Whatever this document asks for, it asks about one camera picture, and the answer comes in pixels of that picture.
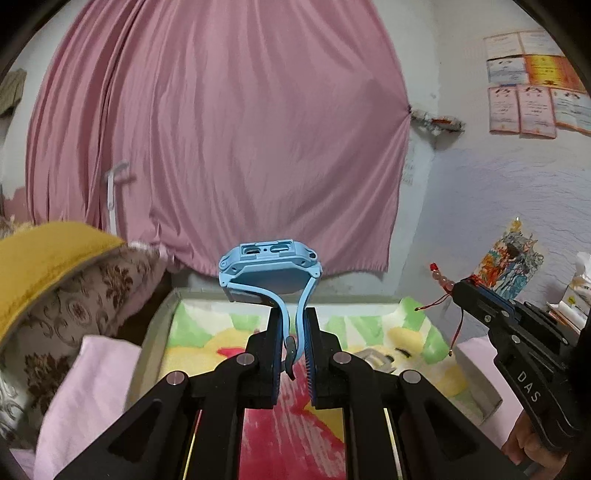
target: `colorful poster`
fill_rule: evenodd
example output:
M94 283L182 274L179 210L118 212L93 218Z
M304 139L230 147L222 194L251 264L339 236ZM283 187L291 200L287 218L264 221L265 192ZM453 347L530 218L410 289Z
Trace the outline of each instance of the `colorful poster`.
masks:
M551 89L556 125L591 134L591 98L585 93Z
M573 66L564 57L526 55L525 65L532 85L544 85L586 93Z
M556 138L556 123L550 89L517 85L521 133Z
M511 222L474 272L484 284L507 300L514 299L544 262L544 253L519 217Z
M515 87L491 87L488 89L491 113L491 132L519 133L519 106Z
M486 67L490 83L516 85L530 82L523 57L489 60L486 62Z

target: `metal screw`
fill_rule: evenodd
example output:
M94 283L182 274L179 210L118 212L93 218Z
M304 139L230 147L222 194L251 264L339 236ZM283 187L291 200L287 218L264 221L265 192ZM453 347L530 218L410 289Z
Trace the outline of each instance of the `metal screw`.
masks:
M236 362L239 365L250 365L255 360L255 356L252 353L241 353L236 357Z
M402 378L406 383L419 383L421 381L421 374L416 370L406 370L402 373Z
M184 381L184 373L176 370L174 372L170 372L166 375L166 382L170 385L178 385L179 383L183 383Z
M338 364L344 365L351 361L351 356L347 352L336 352L333 355L333 360Z

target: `certificate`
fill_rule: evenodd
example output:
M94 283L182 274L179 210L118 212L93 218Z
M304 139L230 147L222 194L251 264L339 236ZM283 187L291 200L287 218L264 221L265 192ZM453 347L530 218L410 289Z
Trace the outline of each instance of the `certificate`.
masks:
M487 60L511 57L512 55L521 55L523 49L519 42L517 33L507 33L504 35L495 35L484 39L486 47Z
M550 89L536 85L518 85L516 88L521 133L556 138Z
M591 98L569 90L552 89L556 125L591 134Z
M488 89L491 113L491 132L519 133L519 107L515 87L491 87Z
M564 57L526 55L525 68L532 85L566 88L585 93L584 86L573 66Z
M564 53L546 30L519 32L519 39L526 55L557 55Z
M486 66L490 83L516 85L517 83L530 82L523 57L489 60L486 62Z

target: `colorful blanket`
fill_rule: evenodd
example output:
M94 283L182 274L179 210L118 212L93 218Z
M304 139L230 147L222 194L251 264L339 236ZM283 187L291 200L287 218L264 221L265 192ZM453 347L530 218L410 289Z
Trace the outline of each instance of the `colorful blanket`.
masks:
M267 326L267 307L233 304L231 313L217 303L183 300L177 307L160 369L160 378L173 370L198 375L213 370L243 352L248 337ZM379 306L379 315L342 315L343 306L316 306L320 328L334 333L343 350L372 348L393 358L395 374L420 371L460 411L476 424L482 412L441 333L411 298ZM278 404L273 410L245 414L240 478L314 480L345 479L345 448L341 410L315 410L310 405L306 366L299 361L296 381L281 376Z

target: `red string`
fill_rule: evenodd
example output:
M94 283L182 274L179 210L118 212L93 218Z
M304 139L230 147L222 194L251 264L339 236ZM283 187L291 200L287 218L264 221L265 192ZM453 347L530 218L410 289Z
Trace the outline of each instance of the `red string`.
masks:
M460 330L462 329L462 323L464 323L464 309L462 309L462 318L460 318L460 325L457 326L456 334L453 336L452 342L449 346L449 356L452 355L453 346L456 343L457 336L460 335Z
M450 296L449 293L446 293L443 297L441 297L439 300L434 301L433 303L430 303L429 305L425 305L423 307L417 307L414 309L415 312L418 312L419 310L425 310L428 309L429 307L434 307L435 305L441 305L446 298L448 298Z

